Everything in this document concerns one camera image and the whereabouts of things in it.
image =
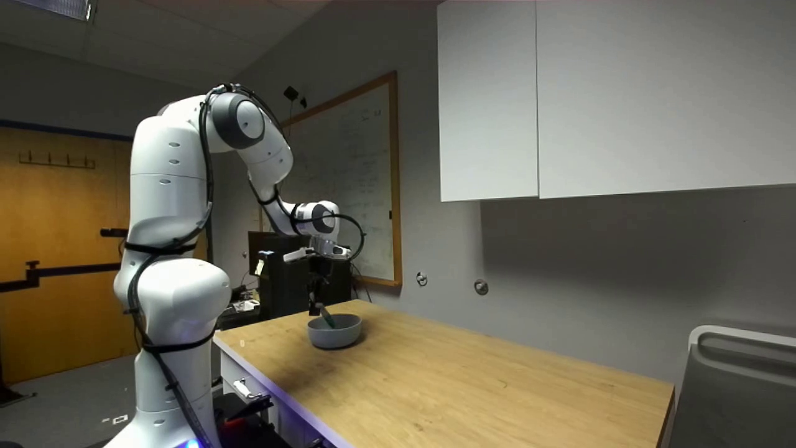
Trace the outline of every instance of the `floor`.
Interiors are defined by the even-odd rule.
[[[0,409],[0,441],[23,448],[92,448],[122,430],[134,411],[132,359],[9,387],[25,399]]]

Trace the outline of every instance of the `whiteboard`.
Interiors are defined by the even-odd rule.
[[[382,75],[284,122],[292,171],[286,201],[331,198],[366,231],[352,273],[371,287],[399,288],[397,75]],[[340,243],[356,227],[340,221]]]

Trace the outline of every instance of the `chair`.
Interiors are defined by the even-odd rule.
[[[796,338],[697,326],[668,448],[794,448]]]

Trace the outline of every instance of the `ceiling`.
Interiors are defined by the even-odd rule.
[[[171,84],[236,80],[328,0],[93,0],[90,22],[0,0],[0,43]]]

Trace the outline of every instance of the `blue light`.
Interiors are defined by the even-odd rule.
[[[176,448],[202,448],[195,438],[178,443]]]

